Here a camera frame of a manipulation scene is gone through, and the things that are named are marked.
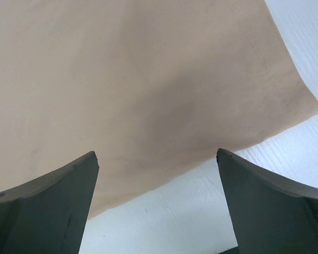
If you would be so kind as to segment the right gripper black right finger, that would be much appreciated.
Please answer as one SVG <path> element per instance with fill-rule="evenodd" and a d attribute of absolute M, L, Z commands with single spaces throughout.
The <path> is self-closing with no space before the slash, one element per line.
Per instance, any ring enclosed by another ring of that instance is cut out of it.
<path fill-rule="evenodd" d="M 225 149 L 217 164 L 238 244 L 227 253 L 318 253 L 318 188 Z"/>

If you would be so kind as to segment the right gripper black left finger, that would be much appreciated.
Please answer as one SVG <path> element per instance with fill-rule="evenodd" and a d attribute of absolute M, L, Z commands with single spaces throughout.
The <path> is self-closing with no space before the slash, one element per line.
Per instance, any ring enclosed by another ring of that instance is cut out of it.
<path fill-rule="evenodd" d="M 78 253 L 98 173 L 90 151 L 0 192 L 0 253 Z"/>

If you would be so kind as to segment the beige t-shirt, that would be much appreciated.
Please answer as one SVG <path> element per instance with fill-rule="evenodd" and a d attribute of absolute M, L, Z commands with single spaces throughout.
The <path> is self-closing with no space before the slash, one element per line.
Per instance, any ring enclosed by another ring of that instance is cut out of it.
<path fill-rule="evenodd" d="M 0 1 L 0 191 L 94 151 L 94 217 L 316 114 L 264 1 Z"/>

